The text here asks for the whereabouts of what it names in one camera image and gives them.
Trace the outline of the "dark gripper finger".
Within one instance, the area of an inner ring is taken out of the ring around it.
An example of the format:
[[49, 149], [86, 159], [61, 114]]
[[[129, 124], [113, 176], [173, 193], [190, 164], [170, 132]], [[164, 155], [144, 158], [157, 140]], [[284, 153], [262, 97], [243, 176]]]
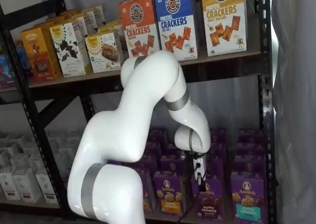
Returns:
[[198, 188], [199, 188], [199, 192], [206, 192], [206, 186], [205, 186], [205, 179], [204, 177], [202, 177], [201, 175], [198, 175]]

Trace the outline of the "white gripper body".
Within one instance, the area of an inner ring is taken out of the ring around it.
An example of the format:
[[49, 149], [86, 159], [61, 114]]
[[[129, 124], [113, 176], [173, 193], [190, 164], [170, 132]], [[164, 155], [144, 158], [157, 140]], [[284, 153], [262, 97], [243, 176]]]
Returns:
[[206, 156], [198, 156], [193, 159], [194, 165], [194, 176], [195, 180], [198, 180], [198, 175], [204, 177], [207, 167], [206, 167]]

